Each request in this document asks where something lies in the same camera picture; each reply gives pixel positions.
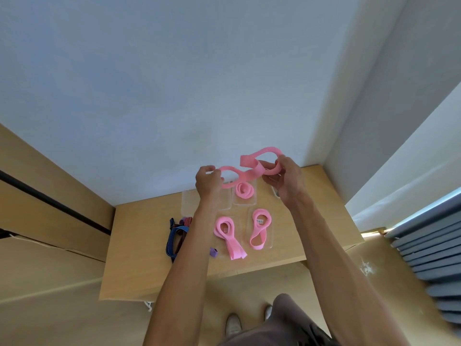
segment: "forearm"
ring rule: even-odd
[[[216,213],[214,203],[200,201],[158,295],[144,346],[198,344]]]
[[[388,308],[345,253],[312,200],[300,196],[290,211],[324,318],[340,344],[408,345]]]

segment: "hand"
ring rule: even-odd
[[[216,170],[213,165],[202,166],[195,175],[195,180],[195,187],[199,192],[200,199],[207,199],[212,202],[218,199],[224,181],[224,178],[221,177],[221,170]]]
[[[282,165],[279,174],[263,175],[263,180],[279,191],[280,199],[288,209],[291,209],[300,197],[308,196],[304,177],[301,168],[285,155],[279,156],[275,164],[267,161],[260,161],[264,168],[270,170],[275,168],[277,163]]]

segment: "white shoe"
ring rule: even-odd
[[[240,318],[235,313],[229,314],[226,321],[226,337],[233,336],[241,331],[242,324],[240,323]]]
[[[264,321],[267,321],[272,314],[272,305],[268,305],[264,310]]]

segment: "pink strap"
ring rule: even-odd
[[[257,221],[259,215],[264,215],[267,217],[266,222],[263,225],[260,225]],[[261,250],[264,248],[264,244],[266,243],[267,238],[267,228],[272,222],[271,214],[266,209],[256,209],[253,212],[253,233],[250,237],[250,246],[255,250]],[[258,235],[261,235],[261,244],[260,245],[253,245],[251,241],[255,239]]]
[[[241,182],[235,187],[235,194],[242,199],[249,199],[255,193],[255,188],[248,182]]]
[[[224,233],[221,230],[221,224],[223,223],[225,223],[228,227],[227,233]],[[238,258],[245,258],[247,256],[247,253],[242,248],[237,239],[235,239],[234,232],[234,221],[230,217],[221,216],[216,220],[213,233],[215,234],[215,236],[222,238],[226,241],[226,246],[230,255],[230,259],[235,260]]]
[[[279,173],[282,169],[282,166],[280,164],[275,165],[275,168],[273,168],[272,170],[266,170],[264,166],[261,165],[259,160],[256,159],[257,156],[268,152],[274,153],[277,157],[283,154],[282,151],[278,148],[266,147],[262,148],[256,153],[240,156],[240,166],[250,167],[250,170],[241,171],[233,166],[223,166],[218,168],[218,170],[221,171],[230,170],[238,174],[238,180],[236,180],[235,182],[223,184],[222,188],[231,188],[237,183],[249,182],[254,179],[257,179],[258,177],[261,177],[262,175],[275,175]]]

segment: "wooden tabletop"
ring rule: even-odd
[[[320,213],[343,247],[363,241],[320,165],[304,167],[306,187]],[[233,205],[219,215],[231,215],[242,230],[241,244],[248,256],[231,261],[224,241],[215,238],[219,252],[210,257],[208,278],[226,277],[267,267],[305,260],[303,247],[291,215],[274,196],[270,186],[258,179],[257,207],[269,211],[273,219],[273,247],[253,250],[246,240],[248,207]],[[156,197],[116,207],[112,235],[102,279],[100,299],[154,300],[171,268],[165,254],[170,232],[169,220],[181,218],[181,193]]]

